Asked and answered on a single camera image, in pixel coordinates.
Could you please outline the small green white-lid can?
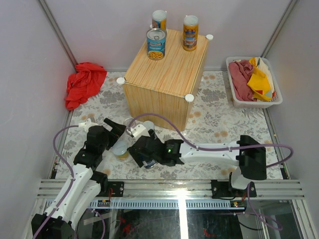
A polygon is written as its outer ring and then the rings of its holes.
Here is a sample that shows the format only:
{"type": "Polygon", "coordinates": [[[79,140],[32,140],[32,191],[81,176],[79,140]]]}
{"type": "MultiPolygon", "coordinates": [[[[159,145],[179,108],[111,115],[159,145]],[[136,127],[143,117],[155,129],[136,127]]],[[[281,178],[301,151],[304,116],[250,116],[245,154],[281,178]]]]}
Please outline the small green white-lid can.
{"type": "Polygon", "coordinates": [[[151,129],[152,130],[155,129],[154,123],[152,121],[150,121],[150,120],[147,120],[147,121],[143,122],[143,126],[147,129],[147,131],[149,131],[151,129]]]}

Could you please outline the dark blue soup can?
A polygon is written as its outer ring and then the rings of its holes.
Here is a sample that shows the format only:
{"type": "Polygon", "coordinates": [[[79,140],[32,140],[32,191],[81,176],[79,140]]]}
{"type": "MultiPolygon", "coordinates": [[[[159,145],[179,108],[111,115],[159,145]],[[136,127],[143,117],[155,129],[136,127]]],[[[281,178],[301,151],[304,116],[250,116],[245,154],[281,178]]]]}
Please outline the dark blue soup can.
{"type": "Polygon", "coordinates": [[[154,160],[153,158],[151,157],[143,157],[142,158],[142,163],[143,163],[143,166],[144,168],[146,169],[150,169],[152,167],[154,167],[156,164],[157,164],[157,161],[154,160]]]}

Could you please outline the Progresso chicken noodle can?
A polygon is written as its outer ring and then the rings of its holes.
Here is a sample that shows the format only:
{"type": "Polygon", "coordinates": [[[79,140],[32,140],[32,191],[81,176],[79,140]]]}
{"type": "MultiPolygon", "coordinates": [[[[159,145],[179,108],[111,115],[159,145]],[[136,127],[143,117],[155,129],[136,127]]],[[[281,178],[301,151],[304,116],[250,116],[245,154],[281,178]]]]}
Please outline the Progresso chicken noodle can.
{"type": "Polygon", "coordinates": [[[160,28],[147,31],[147,52],[152,60],[161,60],[165,57],[166,32],[160,28]]]}

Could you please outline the tall yellow congee can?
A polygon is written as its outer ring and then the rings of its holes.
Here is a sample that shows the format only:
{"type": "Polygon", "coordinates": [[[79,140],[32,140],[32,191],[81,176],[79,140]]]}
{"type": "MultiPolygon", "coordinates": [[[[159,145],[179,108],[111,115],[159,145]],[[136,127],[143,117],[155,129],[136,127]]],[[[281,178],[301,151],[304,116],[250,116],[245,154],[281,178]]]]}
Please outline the tall yellow congee can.
{"type": "Polygon", "coordinates": [[[186,51],[193,51],[197,47],[198,38],[198,17],[187,15],[183,20],[183,48],[186,51]]]}

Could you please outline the fruit can silver bottom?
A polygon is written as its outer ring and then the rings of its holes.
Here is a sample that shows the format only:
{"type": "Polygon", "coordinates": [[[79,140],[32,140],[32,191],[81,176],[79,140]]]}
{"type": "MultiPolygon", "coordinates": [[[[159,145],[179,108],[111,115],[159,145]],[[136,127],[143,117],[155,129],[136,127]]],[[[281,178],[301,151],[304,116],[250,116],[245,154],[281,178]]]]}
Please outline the fruit can silver bottom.
{"type": "Polygon", "coordinates": [[[131,127],[135,126],[135,121],[133,118],[127,118],[124,120],[124,125],[126,126],[126,129],[131,129],[131,127]]]}

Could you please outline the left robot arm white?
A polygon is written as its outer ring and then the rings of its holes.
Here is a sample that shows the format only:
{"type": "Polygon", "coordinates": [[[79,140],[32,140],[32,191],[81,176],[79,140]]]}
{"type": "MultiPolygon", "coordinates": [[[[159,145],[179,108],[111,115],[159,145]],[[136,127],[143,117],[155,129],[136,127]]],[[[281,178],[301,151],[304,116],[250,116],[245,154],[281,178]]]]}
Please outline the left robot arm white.
{"type": "Polygon", "coordinates": [[[33,238],[72,239],[81,216],[95,197],[106,197],[109,204],[111,197],[123,196],[124,183],[109,183],[107,174],[98,172],[97,167],[104,151],[115,145],[126,126],[110,119],[104,119],[104,123],[111,130],[90,119],[77,125],[87,133],[86,141],[72,165],[61,159],[70,170],[70,176],[45,212],[33,216],[33,238]]]}

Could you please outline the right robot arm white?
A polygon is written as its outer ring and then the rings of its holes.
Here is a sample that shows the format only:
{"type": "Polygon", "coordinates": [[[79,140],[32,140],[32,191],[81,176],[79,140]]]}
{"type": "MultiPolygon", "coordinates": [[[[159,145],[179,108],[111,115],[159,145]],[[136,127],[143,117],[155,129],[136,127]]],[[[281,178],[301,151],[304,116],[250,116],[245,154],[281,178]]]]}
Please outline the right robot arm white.
{"type": "Polygon", "coordinates": [[[182,139],[161,142],[153,130],[147,135],[136,136],[136,142],[128,148],[139,167],[150,168],[159,163],[168,167],[186,163],[223,163],[235,167],[227,184],[211,182],[212,197],[242,197],[252,186],[252,181],[267,178],[266,149],[248,135],[238,141],[193,145],[182,139]]]}

